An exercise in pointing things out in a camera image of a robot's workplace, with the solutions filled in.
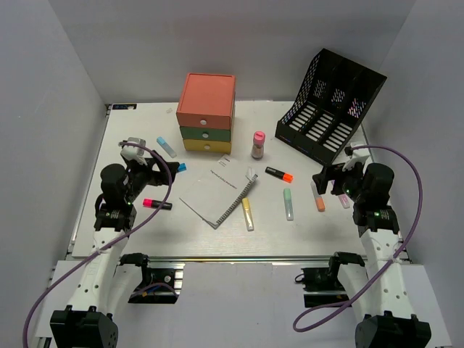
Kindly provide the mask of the green drawer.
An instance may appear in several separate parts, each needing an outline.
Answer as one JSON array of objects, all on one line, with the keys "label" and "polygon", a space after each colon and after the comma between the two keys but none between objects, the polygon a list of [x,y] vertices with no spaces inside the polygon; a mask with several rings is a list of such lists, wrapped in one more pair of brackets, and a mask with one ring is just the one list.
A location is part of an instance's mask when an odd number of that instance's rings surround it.
[{"label": "green drawer", "polygon": [[181,126],[180,131],[183,139],[231,141],[231,131],[226,129]]}]

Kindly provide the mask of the white safety instructions booklet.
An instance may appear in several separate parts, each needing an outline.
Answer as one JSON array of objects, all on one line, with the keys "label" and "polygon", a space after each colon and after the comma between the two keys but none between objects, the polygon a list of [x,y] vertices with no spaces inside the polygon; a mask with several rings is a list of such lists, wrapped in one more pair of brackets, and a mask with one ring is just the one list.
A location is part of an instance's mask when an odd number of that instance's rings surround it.
[{"label": "white safety instructions booklet", "polygon": [[225,154],[180,196],[180,200],[216,229],[241,204],[257,179],[254,168]]}]

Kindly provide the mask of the pastel blue highlighter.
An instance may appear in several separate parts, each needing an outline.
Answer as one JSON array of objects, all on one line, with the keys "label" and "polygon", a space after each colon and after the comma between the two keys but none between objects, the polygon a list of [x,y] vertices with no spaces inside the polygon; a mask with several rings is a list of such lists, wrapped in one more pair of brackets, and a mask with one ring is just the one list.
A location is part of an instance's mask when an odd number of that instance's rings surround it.
[{"label": "pastel blue highlighter", "polygon": [[177,153],[174,151],[174,149],[169,145],[166,140],[164,140],[163,137],[159,136],[157,137],[157,143],[162,147],[162,149],[171,157],[171,158],[176,158]]}]

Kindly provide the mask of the pastel yellow highlighter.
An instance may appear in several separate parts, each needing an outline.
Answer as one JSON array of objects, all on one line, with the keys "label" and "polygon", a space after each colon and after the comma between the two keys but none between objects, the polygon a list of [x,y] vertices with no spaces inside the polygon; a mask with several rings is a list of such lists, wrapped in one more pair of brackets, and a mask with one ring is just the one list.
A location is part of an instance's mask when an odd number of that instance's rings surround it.
[{"label": "pastel yellow highlighter", "polygon": [[243,213],[244,213],[244,221],[245,221],[245,224],[246,224],[246,229],[248,231],[253,231],[254,230],[254,221],[253,221],[253,217],[252,217],[252,211],[251,211],[251,206],[250,206],[250,203],[249,203],[249,199],[248,198],[243,198],[241,200],[241,204],[242,204],[242,209],[243,209]]}]

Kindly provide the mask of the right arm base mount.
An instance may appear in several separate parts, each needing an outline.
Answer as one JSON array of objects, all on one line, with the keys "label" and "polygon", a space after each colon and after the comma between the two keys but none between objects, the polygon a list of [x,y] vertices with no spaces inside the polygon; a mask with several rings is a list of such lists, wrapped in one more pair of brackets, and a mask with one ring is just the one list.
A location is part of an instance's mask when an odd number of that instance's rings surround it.
[{"label": "right arm base mount", "polygon": [[311,308],[319,305],[335,303],[338,307],[347,301],[344,287],[337,278],[341,265],[355,264],[365,266],[364,259],[354,253],[336,252],[330,257],[325,267],[302,268],[294,279],[303,285],[304,307]]}]

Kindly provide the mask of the pink capped glitter bottle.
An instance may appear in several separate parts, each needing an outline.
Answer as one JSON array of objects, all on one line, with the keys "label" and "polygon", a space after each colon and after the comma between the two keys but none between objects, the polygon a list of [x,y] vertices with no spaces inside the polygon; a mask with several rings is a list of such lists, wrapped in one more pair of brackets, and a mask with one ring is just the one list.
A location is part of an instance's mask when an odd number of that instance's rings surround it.
[{"label": "pink capped glitter bottle", "polygon": [[251,156],[259,160],[264,155],[264,144],[265,144],[265,133],[262,131],[256,131],[252,139],[252,150]]}]

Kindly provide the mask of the black file organizer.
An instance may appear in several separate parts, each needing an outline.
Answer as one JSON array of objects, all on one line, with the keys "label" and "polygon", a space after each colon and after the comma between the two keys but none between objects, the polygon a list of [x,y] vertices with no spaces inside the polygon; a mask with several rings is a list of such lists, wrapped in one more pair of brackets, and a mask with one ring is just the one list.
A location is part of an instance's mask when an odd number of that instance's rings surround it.
[{"label": "black file organizer", "polygon": [[387,80],[385,75],[321,49],[275,137],[321,165],[331,165]]}]

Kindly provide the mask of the pastel green highlighter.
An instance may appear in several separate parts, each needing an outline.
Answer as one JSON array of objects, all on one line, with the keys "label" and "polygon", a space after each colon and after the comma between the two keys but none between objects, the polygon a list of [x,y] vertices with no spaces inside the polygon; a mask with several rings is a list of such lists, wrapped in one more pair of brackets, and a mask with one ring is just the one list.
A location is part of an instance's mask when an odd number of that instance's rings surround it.
[{"label": "pastel green highlighter", "polygon": [[291,198],[291,190],[289,188],[285,188],[283,190],[283,201],[286,212],[286,220],[292,221],[294,219],[294,212]]}]

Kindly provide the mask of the black blue highlighter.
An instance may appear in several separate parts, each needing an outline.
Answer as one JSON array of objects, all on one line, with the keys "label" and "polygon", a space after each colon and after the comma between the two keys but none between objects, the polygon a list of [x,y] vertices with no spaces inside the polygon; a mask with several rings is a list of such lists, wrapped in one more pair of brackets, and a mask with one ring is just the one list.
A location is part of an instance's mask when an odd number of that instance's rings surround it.
[{"label": "black blue highlighter", "polygon": [[185,163],[179,164],[177,172],[180,173],[180,172],[183,172],[185,170],[186,170],[186,164]]}]

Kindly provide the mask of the pastel orange highlighter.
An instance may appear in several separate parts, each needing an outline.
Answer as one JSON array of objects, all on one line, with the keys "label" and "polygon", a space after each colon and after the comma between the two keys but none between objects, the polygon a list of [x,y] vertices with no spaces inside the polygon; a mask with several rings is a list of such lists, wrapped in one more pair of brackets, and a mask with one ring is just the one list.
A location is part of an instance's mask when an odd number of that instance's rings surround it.
[{"label": "pastel orange highlighter", "polygon": [[317,187],[313,181],[310,183],[310,187],[312,189],[312,193],[313,193],[314,200],[315,200],[315,205],[316,205],[318,212],[324,212],[326,210],[325,203],[323,201],[322,196],[318,193]]}]

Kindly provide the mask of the black pink highlighter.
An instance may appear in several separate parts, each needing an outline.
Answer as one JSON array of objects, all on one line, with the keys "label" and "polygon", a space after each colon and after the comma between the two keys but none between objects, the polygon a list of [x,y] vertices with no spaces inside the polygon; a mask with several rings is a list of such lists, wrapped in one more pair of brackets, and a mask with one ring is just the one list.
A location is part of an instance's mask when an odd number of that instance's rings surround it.
[{"label": "black pink highlighter", "polygon": [[163,203],[162,201],[158,201],[155,199],[144,199],[143,206],[152,209],[157,209],[159,207],[161,210],[171,210],[173,208],[172,203]]}]

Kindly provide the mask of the black label sticker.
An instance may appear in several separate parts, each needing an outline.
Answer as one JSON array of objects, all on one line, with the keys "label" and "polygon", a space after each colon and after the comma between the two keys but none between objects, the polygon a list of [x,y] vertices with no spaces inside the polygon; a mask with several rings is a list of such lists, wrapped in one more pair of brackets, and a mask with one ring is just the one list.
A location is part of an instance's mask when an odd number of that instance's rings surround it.
[{"label": "black label sticker", "polygon": [[137,104],[113,104],[112,109],[113,110],[131,110],[131,109],[136,109]]}]

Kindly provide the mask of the orange top drawer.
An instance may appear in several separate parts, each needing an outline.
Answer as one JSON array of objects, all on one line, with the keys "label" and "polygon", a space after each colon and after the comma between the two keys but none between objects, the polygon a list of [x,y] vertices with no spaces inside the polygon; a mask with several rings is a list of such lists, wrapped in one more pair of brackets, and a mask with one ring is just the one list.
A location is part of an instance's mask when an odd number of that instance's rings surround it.
[{"label": "orange top drawer", "polygon": [[234,75],[190,72],[176,110],[179,126],[230,130],[235,90]]}]

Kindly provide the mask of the pastel purple highlighter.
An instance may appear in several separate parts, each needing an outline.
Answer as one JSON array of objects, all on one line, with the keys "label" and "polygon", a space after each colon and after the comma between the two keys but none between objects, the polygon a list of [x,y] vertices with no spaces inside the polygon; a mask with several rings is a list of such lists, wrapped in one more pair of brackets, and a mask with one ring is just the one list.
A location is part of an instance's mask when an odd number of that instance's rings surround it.
[{"label": "pastel purple highlighter", "polygon": [[345,194],[339,195],[338,196],[339,201],[341,202],[341,205],[344,209],[349,209],[350,208],[350,203],[349,199]]}]

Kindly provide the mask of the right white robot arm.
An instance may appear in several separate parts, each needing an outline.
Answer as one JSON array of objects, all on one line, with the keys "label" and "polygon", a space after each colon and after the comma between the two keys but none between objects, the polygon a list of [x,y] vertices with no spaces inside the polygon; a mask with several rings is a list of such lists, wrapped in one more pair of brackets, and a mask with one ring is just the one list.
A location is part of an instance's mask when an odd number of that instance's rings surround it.
[{"label": "right white robot arm", "polygon": [[429,323],[418,319],[405,287],[397,216],[389,206],[391,168],[361,162],[324,167],[313,177],[319,194],[333,185],[333,195],[353,201],[353,220],[366,258],[337,252],[329,262],[328,282],[344,289],[357,319],[356,347],[426,347]]}]

